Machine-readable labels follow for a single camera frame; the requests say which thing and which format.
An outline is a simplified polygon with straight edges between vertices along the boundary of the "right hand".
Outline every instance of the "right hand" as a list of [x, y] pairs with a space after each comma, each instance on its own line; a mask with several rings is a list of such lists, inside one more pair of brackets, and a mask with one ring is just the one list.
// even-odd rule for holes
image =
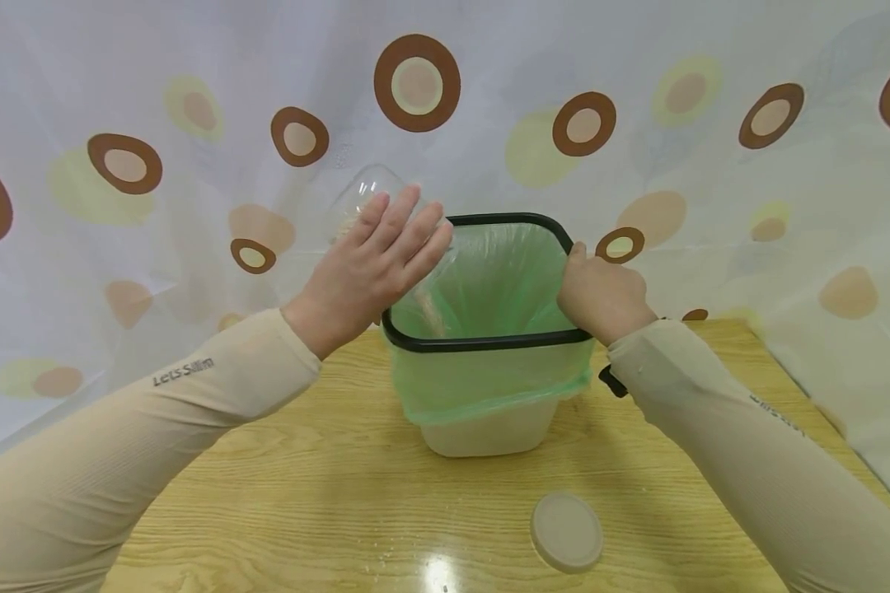
[[320, 360], [368, 329], [384, 310], [411, 291], [445, 255], [452, 224], [432, 202], [410, 220], [419, 186], [390, 204], [377, 194], [340, 237], [299, 295], [281, 308], [294, 333]]
[[658, 319], [646, 305], [643, 276], [600, 257], [588, 258], [582, 242], [570, 250], [557, 305], [572, 324], [606, 346]]

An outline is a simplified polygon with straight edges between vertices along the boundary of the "trash bag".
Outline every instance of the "trash bag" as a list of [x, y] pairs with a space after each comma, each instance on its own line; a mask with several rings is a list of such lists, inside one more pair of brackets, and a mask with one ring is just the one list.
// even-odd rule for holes
[[454, 423], [587, 387], [593, 339], [557, 306], [563, 227], [533, 213], [450, 220], [452, 249], [383, 315], [409, 420]]

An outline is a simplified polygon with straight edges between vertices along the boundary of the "table surface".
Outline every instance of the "table surface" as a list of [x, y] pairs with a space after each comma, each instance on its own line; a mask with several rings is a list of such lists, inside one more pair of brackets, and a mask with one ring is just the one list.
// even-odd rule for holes
[[[890, 506], [890, 494], [736, 320], [690, 324], [747, 387]], [[593, 368], [606, 365], [597, 350]], [[599, 381], [558, 407], [526, 454], [446, 460], [391, 391], [377, 331], [321, 379], [171, 483], [138, 524], [104, 593], [785, 589], [682, 451]], [[534, 552], [534, 504], [557, 489], [594, 508], [606, 543], [580, 575]]]

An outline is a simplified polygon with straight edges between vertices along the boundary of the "round lid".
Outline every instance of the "round lid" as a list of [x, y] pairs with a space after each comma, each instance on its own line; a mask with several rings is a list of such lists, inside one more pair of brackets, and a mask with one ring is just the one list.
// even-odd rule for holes
[[593, 508], [570, 493], [542, 498], [531, 516], [534, 549], [560, 572], [584, 572], [600, 559], [603, 532]]

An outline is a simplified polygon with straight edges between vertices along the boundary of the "arm sleeve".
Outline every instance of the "arm sleeve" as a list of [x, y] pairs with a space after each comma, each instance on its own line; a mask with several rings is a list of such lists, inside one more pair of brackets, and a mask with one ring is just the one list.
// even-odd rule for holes
[[0, 591], [97, 591], [158, 493], [320, 361], [271, 310], [0, 455]]
[[620, 339], [610, 362], [789, 591], [890, 593], [888, 508], [685, 325], [660, 320]]

